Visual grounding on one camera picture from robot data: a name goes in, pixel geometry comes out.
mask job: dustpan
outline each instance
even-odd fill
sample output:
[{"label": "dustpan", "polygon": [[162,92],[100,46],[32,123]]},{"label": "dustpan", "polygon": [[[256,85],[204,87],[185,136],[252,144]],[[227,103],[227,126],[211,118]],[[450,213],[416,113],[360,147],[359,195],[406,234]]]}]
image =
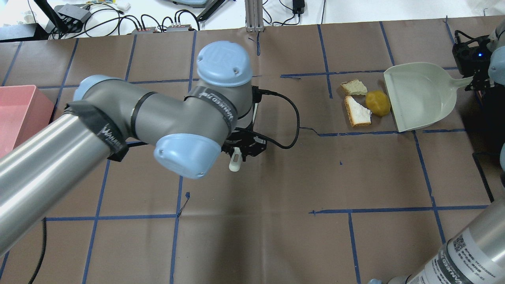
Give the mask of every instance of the dustpan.
[{"label": "dustpan", "polygon": [[446,117],[456,105],[456,91],[472,82],[472,77],[453,79],[440,66],[426,62],[393,66],[384,79],[399,132]]}]

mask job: cardboard surface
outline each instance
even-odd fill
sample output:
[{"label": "cardboard surface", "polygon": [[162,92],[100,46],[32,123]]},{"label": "cardboard surface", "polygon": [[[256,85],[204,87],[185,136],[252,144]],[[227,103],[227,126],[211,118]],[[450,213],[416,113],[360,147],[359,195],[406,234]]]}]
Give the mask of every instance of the cardboard surface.
[{"label": "cardboard surface", "polygon": [[[50,253],[36,282],[366,283],[415,272],[489,204],[472,154],[497,149],[481,131],[472,93],[460,90],[444,120],[398,134],[391,114],[351,127],[340,83],[359,79],[369,90],[386,91],[382,72],[414,61],[434,62],[459,78],[453,31],[484,35],[500,20],[269,27],[259,35],[180,32],[0,48],[7,85],[48,87],[42,91],[58,102],[58,117],[90,74],[183,99],[198,84],[198,51],[215,40],[238,42],[251,57],[252,83],[291,98],[304,127],[292,149],[269,144],[237,173],[222,154],[201,180],[163,169],[152,146],[132,148],[122,163],[104,162],[49,213]],[[265,96],[255,130],[290,143],[292,108]],[[490,192],[503,196],[496,156],[477,160]],[[40,233],[37,227],[11,250],[0,283],[30,278]],[[72,260],[62,261],[68,254]]]}]

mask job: bread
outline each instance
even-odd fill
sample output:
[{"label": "bread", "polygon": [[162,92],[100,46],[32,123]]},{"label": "bread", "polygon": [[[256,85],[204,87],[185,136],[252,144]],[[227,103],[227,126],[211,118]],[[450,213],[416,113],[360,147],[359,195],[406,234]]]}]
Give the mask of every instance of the bread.
[{"label": "bread", "polygon": [[347,109],[350,124],[353,127],[372,124],[372,112],[356,102],[353,97],[345,97],[345,108]]},{"label": "bread", "polygon": [[366,95],[368,93],[367,87],[357,79],[341,83],[340,86],[346,96]]}]

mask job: pink plastic container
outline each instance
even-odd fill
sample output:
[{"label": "pink plastic container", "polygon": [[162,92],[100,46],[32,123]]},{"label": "pink plastic container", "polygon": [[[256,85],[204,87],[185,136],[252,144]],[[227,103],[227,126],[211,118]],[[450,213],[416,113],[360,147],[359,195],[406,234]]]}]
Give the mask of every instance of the pink plastic container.
[{"label": "pink plastic container", "polygon": [[53,107],[35,85],[0,87],[0,158],[46,127]]}]

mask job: lemon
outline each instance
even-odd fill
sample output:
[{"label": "lemon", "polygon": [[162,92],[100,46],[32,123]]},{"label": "lemon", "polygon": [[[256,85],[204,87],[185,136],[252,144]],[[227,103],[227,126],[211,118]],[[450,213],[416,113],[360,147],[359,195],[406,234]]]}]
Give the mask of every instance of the lemon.
[{"label": "lemon", "polygon": [[380,90],[367,93],[365,105],[377,116],[385,116],[391,111],[391,103],[387,95]]}]

